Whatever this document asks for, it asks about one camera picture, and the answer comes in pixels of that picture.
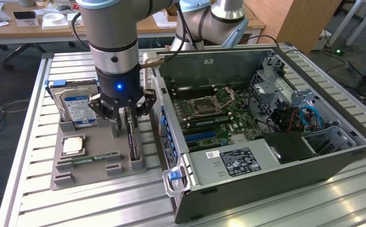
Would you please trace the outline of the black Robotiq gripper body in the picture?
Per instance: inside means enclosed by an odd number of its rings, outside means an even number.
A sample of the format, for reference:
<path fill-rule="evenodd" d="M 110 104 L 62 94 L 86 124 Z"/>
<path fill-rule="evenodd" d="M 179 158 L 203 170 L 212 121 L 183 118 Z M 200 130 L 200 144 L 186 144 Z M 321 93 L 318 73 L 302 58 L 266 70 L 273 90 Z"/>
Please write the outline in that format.
<path fill-rule="evenodd" d="M 118 100 L 119 107 L 135 106 L 143 97 L 140 66 L 136 65 L 130 71 L 116 74 L 107 73 L 98 67 L 95 69 L 103 101 L 114 105 Z"/>

